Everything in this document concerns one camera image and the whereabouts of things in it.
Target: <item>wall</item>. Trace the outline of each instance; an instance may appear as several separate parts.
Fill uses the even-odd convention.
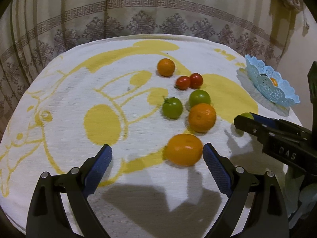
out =
[[[277,71],[295,88],[301,103],[292,108],[302,125],[311,130],[313,116],[307,74],[313,61],[317,61],[317,24],[307,8],[305,14],[310,29],[303,28],[303,12],[297,14]]]

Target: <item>yellow pattern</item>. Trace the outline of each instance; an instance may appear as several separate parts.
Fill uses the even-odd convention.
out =
[[[121,125],[117,114],[108,105],[96,105],[88,110],[84,117],[84,127],[88,139],[97,144],[112,146],[117,143]]]
[[[252,97],[235,82],[217,74],[204,74],[205,90],[218,116],[233,123],[234,118],[244,112],[258,113],[258,106]]]
[[[162,55],[165,58],[169,58],[174,61],[176,66],[176,74],[177,75],[191,75],[191,71],[189,71],[180,61],[176,58],[173,58],[169,54],[165,53],[164,51],[175,51],[178,50],[179,47],[173,43],[162,41],[162,40],[142,40],[139,42],[134,43],[131,47],[113,50],[104,52],[98,55],[95,55],[83,63],[80,63],[75,68],[70,70],[68,73],[62,72],[60,70],[56,70],[52,72],[52,69],[60,65],[61,61],[63,60],[62,56],[57,57],[52,63],[50,67],[43,71],[36,80],[40,80],[52,75],[56,75],[56,73],[60,74],[60,79],[56,81],[56,83],[50,87],[49,93],[46,93],[45,90],[38,90],[34,92],[27,91],[25,95],[29,95],[33,99],[36,100],[35,105],[31,105],[27,108],[27,112],[32,110],[34,114],[34,118],[30,120],[28,124],[28,128],[26,133],[18,133],[14,137],[12,137],[9,144],[5,145],[6,150],[0,155],[0,162],[6,159],[7,164],[6,167],[8,169],[8,176],[6,179],[3,179],[3,168],[0,169],[0,179],[1,179],[1,191],[4,197],[9,195],[9,180],[11,174],[15,171],[18,165],[28,156],[32,155],[41,144],[43,144],[43,148],[46,154],[48,161],[50,162],[51,166],[54,168],[57,174],[64,173],[61,168],[57,165],[54,158],[50,154],[48,149],[46,136],[45,136],[45,124],[51,122],[53,120],[53,115],[49,110],[45,110],[43,108],[43,102],[48,98],[52,97],[55,92],[57,91],[58,87],[63,83],[67,77],[72,75],[73,73],[79,71],[80,69],[86,68],[90,73],[97,72],[100,68],[110,65],[111,63],[118,61],[124,57],[131,56],[131,55]],[[226,53],[226,51],[221,49],[215,49],[216,52],[225,56],[225,58],[229,61],[235,59],[236,57]],[[128,90],[122,95],[111,97],[106,92],[104,92],[104,88],[107,87],[110,83],[114,83],[115,81],[131,75],[130,84],[134,87],[131,90]],[[101,88],[95,88],[95,91],[101,94],[104,98],[108,99],[111,102],[111,106],[106,104],[98,104],[92,107],[90,110],[87,111],[84,117],[84,128],[86,130],[87,137],[89,140],[95,144],[103,145],[105,141],[108,144],[115,144],[120,139],[120,136],[124,139],[128,136],[128,126],[133,124],[137,121],[141,121],[144,118],[149,117],[150,115],[154,114],[163,103],[163,96],[168,95],[168,91],[164,88],[153,87],[149,88],[145,91],[138,92],[134,94],[141,86],[143,86],[147,81],[152,77],[152,74],[148,71],[133,71],[128,74],[124,74],[119,76],[107,83],[105,83]],[[227,78],[215,75],[215,74],[205,74],[204,76],[204,86],[202,87],[205,89],[212,99],[212,103],[214,104],[218,115],[229,121],[232,122],[232,119],[235,115],[243,113],[243,112],[255,112],[257,113],[257,105],[256,103],[246,95],[246,92],[234,82],[229,81]],[[232,101],[232,97],[229,96],[230,92],[235,94],[236,100]],[[124,105],[126,105],[129,101],[134,99],[135,97],[148,93],[147,102],[153,109],[137,119],[133,121],[128,121],[125,113],[122,109]],[[120,104],[117,102],[117,99],[124,98],[125,96],[129,96]],[[99,122],[107,121],[108,126],[104,129],[96,128],[97,123],[96,119]],[[11,137],[10,134],[10,123],[7,126],[8,135]],[[39,129],[41,133],[41,137],[30,140],[29,133],[31,130]],[[16,164],[13,167],[9,166],[8,160],[10,155],[10,150],[12,147],[22,147],[26,144],[34,144],[33,148],[29,151],[26,151],[24,155],[22,155]],[[157,152],[149,153],[146,156],[137,158],[135,160],[125,162],[122,159],[121,167],[118,173],[111,179],[103,181],[100,183],[99,186],[109,185],[114,183],[121,175],[132,173],[134,171],[139,171],[147,167],[151,167],[157,164],[161,164],[163,162],[163,154],[164,148],[161,148]]]
[[[214,51],[217,53],[220,53],[221,55],[224,55],[228,61],[232,61],[232,60],[236,59],[236,57],[234,55],[228,54],[225,50],[215,48]]]
[[[157,152],[150,153],[146,156],[139,157],[129,162],[125,162],[124,159],[122,159],[118,173],[113,178],[100,182],[98,187],[113,184],[123,174],[129,174],[132,172],[140,171],[145,168],[163,163],[163,151],[164,148],[161,148]]]
[[[238,66],[238,67],[245,68],[245,64],[243,62],[237,62],[237,63],[235,63],[235,65]]]

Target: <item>blue fruit bowl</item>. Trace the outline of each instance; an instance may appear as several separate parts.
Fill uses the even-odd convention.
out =
[[[245,56],[245,61],[249,78],[258,91],[268,100],[284,107],[301,102],[299,96],[295,95],[295,89],[290,86],[287,80],[283,80],[281,75],[271,66],[265,66],[262,60],[250,55]],[[270,78],[276,80],[277,86],[274,86]]]

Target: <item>table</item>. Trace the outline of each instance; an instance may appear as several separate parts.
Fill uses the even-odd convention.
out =
[[[156,64],[170,58],[170,78]],[[267,101],[245,71],[245,59],[231,48],[204,39],[135,35],[77,46],[53,59],[20,100],[0,144],[0,204],[25,231],[28,207],[40,174],[81,166],[103,144],[113,159],[88,201],[111,237],[203,237],[223,209],[203,159],[178,167],[162,158],[168,140],[192,133],[211,142],[220,155],[252,173],[273,171],[283,186],[286,166],[261,154],[249,134],[237,132],[234,117],[244,112],[300,124],[289,108]],[[207,134],[188,129],[188,110],[171,121],[161,115],[163,97],[178,97],[188,108],[192,90],[174,88],[180,75],[198,72],[201,87],[217,112]],[[65,210],[80,234],[67,200]],[[234,233],[241,231],[252,198]]]

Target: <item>curtain floral pattern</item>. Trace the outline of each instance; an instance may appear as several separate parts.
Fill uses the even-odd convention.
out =
[[[0,49],[0,138],[36,76],[57,55],[80,44],[136,34],[188,35],[227,45],[242,56],[256,56],[273,67],[278,65],[285,45],[247,20],[185,0],[95,2],[37,23],[24,35],[10,20],[15,6],[11,4],[0,23],[11,25],[7,39],[12,43],[8,47],[2,44]]]

